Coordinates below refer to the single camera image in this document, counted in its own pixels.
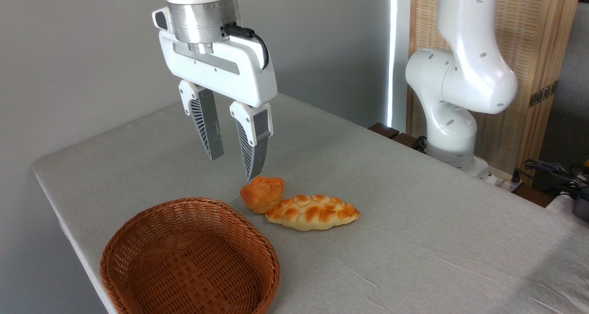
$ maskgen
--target wicker basket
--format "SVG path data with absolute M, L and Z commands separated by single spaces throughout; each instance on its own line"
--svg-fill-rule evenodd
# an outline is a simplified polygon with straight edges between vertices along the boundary
M 270 242 L 228 205 L 184 198 L 137 214 L 103 252 L 119 313 L 261 314 L 278 288 Z

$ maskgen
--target bread roll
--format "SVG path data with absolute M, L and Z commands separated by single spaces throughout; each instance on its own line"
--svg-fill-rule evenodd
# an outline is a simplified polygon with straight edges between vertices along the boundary
M 297 195 L 266 212 L 269 222 L 301 231 L 327 230 L 354 222 L 359 217 L 360 212 L 353 205 L 321 194 Z
M 258 214 L 267 212 L 282 201 L 284 180 L 274 177 L 257 176 L 251 184 L 244 186 L 240 192 L 246 206 Z

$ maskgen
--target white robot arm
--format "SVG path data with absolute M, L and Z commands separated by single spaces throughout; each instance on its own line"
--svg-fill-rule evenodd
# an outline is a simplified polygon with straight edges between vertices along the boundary
M 517 93 L 515 73 L 495 41 L 496 3 L 439 0 L 438 30 L 452 51 L 418 50 L 406 68 L 425 111 L 427 154 L 484 180 L 489 167 L 474 156 L 477 124 L 467 109 L 496 114 Z
M 239 0 L 167 0 L 152 13 L 171 73 L 181 78 L 179 93 L 211 160 L 223 155 L 213 92 L 235 100 L 246 177 L 257 176 L 273 135 L 268 102 L 277 94 L 276 76 L 263 40 L 241 27 Z

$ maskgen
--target black cable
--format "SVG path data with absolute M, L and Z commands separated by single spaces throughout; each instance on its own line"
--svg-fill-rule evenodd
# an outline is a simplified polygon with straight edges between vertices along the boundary
M 551 188 L 556 188 L 558 190 L 561 190 L 562 192 L 567 192 L 567 193 L 575 194 L 575 195 L 586 195 L 586 193 L 583 193 L 581 191 L 573 190 L 570 187 L 558 186 L 556 184 L 549 183 L 546 180 L 541 180 L 541 179 L 539 179 L 537 177 L 534 177 L 532 175 L 529 175 L 529 174 L 524 173 L 524 171 L 522 171 L 521 169 L 515 169 L 515 170 L 518 171 L 520 174 L 522 174 L 522 175 L 530 178 L 531 180 L 536 180 L 537 182 L 539 182 L 541 184 L 544 184 L 545 186 L 550 186 Z
M 266 47 L 266 43 L 260 38 L 259 35 L 253 33 L 253 37 L 257 39 L 260 43 L 262 50 L 264 51 L 264 66 L 261 68 L 264 70 L 268 66 L 268 62 L 270 62 L 270 54 L 268 53 L 268 47 Z
M 264 66 L 261 68 L 264 70 L 268 63 L 270 62 L 270 54 L 268 53 L 268 48 L 266 47 L 266 43 L 260 38 L 259 35 L 253 29 L 248 29 L 247 27 L 238 26 L 236 23 L 227 24 L 225 26 L 221 26 L 221 31 L 225 32 L 227 35 L 237 35 L 238 37 L 248 38 L 248 39 L 256 39 L 264 52 Z
M 546 163 L 545 161 L 539 161 L 536 159 L 527 159 L 524 162 L 525 168 L 527 170 L 541 170 L 545 173 L 549 173 L 552 176 L 560 178 L 561 180 L 566 180 L 568 182 L 574 183 L 581 183 L 589 186 L 589 182 L 587 180 L 583 180 L 578 176 L 573 176 L 571 173 L 567 172 L 561 165 L 558 163 Z
M 417 150 L 418 148 L 421 148 L 422 150 L 425 151 L 426 147 L 427 147 L 427 137 L 426 136 L 418 136 L 413 149 Z

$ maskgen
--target basket rim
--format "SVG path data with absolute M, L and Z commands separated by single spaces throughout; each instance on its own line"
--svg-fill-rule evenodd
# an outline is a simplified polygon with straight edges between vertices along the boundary
M 252 314 L 258 313 L 265 313 L 267 308 L 271 305 L 276 296 L 276 292 L 278 290 L 278 285 L 280 283 L 280 263 L 278 261 L 278 256 L 276 251 L 268 238 L 266 238 L 259 230 L 257 230 L 251 222 L 249 222 L 245 217 L 239 214 L 235 209 L 224 203 L 223 201 L 219 201 L 216 199 L 204 198 L 204 197 L 185 197 L 179 198 L 171 201 L 167 201 L 164 203 L 160 203 L 153 207 L 149 207 L 139 213 L 135 214 L 135 216 L 131 217 L 128 221 L 126 221 L 111 237 L 109 243 L 105 246 L 103 251 L 103 255 L 100 260 L 99 270 L 100 276 L 103 282 L 103 286 L 105 287 L 107 293 L 109 294 L 112 303 L 114 304 L 117 312 L 122 314 L 130 314 L 130 308 L 127 305 L 127 302 L 120 296 L 118 292 L 118 288 L 116 284 L 112 280 L 111 275 L 109 274 L 109 262 L 112 260 L 111 258 L 114 257 L 114 251 L 117 248 L 117 245 L 120 240 L 124 239 L 125 236 L 132 232 L 135 228 L 133 226 L 138 226 L 145 215 L 153 213 L 153 211 L 157 211 L 159 209 L 164 209 L 169 205 L 177 205 L 180 203 L 196 203 L 196 204 L 205 204 L 205 205 L 216 205 L 219 209 L 222 209 L 226 213 L 229 213 L 232 218 L 234 218 L 237 222 L 239 222 L 242 226 L 247 229 L 247 232 L 254 236 L 257 241 L 259 241 L 265 247 L 269 257 L 271 259 L 271 288 L 268 293 L 263 295 L 259 304 L 257 305 L 256 309 L 252 312 Z

